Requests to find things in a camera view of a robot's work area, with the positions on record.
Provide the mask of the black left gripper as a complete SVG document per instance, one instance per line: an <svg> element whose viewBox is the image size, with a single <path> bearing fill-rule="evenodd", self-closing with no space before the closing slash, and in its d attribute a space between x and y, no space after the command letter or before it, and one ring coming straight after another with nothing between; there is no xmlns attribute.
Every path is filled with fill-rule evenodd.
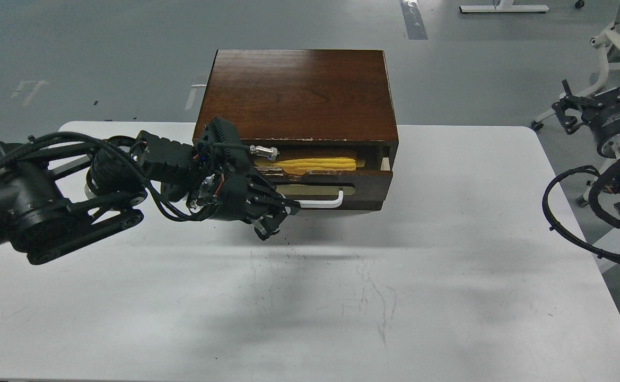
<svg viewBox="0 0 620 382"><path fill-rule="evenodd" d="M223 118L205 125L195 148L198 172L189 186L188 221L242 221L266 241L288 215L301 210L299 202L276 191L252 164L252 155L276 159L276 148L244 144L235 125Z"/></svg>

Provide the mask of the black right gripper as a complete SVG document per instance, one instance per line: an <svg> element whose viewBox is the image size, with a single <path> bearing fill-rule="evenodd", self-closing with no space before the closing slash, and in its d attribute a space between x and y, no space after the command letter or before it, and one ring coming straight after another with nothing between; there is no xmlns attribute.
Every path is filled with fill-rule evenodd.
<svg viewBox="0 0 620 382"><path fill-rule="evenodd" d="M562 80L564 96L552 104L554 115L567 135L576 133L581 126L588 126L596 151L606 159L620 158L620 89L608 90L596 97L574 95L567 80ZM567 115L568 110L578 110L581 118Z"/></svg>

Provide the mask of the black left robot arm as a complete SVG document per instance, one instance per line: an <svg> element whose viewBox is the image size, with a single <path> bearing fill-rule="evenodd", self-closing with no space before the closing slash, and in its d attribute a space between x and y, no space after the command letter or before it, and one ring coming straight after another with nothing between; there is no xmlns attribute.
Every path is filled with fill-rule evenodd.
<svg viewBox="0 0 620 382"><path fill-rule="evenodd" d="M135 227L147 198L171 221L240 221L264 241L301 205L264 179L251 155L275 159L278 151L244 145L222 118L193 144L147 131L0 141L0 245L9 242L31 264L48 263Z"/></svg>

